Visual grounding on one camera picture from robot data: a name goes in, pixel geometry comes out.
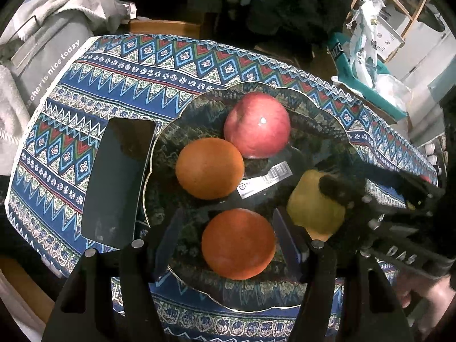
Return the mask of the person's right hand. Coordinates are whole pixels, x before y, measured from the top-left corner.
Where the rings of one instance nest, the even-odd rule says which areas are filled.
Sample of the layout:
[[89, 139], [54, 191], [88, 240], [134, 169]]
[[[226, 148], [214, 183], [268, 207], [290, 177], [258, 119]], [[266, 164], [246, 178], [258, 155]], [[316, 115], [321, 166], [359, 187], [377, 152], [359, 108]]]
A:
[[455, 290], [451, 287], [449, 276], [430, 280], [412, 272], [401, 271], [394, 281], [393, 288], [403, 308], [410, 304], [412, 291], [429, 302], [428, 311], [418, 324], [418, 329], [424, 336], [436, 328], [455, 298]]

